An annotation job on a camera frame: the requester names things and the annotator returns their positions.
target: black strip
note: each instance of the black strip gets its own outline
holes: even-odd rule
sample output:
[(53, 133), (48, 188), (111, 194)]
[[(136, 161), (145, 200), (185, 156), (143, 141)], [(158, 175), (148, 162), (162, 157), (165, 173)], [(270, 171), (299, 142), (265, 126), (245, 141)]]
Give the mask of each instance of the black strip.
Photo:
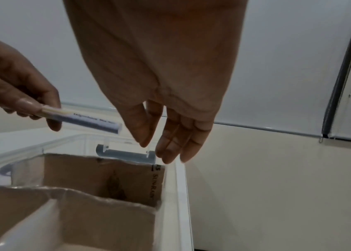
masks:
[(344, 55), (344, 60), (342, 61), (340, 72), (338, 73), (336, 84), (334, 85), (332, 95), (329, 100), (329, 104), (326, 108), (325, 117), (323, 118), (322, 125), (322, 136), (328, 138), (331, 132), (334, 116), (338, 107), (338, 103), (341, 99), (342, 92), (346, 80), (348, 78), (349, 70), (351, 69), (351, 39), (349, 41), (348, 48)]

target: marker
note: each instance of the marker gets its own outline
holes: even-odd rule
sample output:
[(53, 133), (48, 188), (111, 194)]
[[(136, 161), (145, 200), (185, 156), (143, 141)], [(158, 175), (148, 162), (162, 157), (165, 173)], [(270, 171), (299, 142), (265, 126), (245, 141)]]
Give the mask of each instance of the marker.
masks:
[(122, 124), (99, 118), (94, 118), (79, 114), (65, 109), (54, 108), (48, 105), (43, 105), (40, 112), (36, 114), (39, 117), (44, 117), (51, 120), (76, 124), (83, 127), (93, 128), (101, 131), (106, 131), (114, 134), (119, 134), (122, 130)]

